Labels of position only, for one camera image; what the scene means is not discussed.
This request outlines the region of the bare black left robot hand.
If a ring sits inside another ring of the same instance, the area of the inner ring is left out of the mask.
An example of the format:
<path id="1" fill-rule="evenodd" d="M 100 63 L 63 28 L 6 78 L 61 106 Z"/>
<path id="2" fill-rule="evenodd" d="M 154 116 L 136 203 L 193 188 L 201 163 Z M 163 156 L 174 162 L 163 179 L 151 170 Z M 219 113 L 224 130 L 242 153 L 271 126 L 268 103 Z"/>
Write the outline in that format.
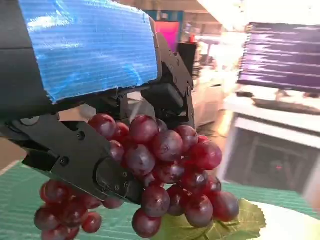
<path id="1" fill-rule="evenodd" d="M 127 118 L 140 92 L 168 127 L 194 126 L 193 80 L 154 20 L 110 0 L 0 3 L 0 135 L 23 163 L 100 200 L 140 204 L 143 186 L 112 162 L 110 144 L 59 112 L 88 104 Z"/>

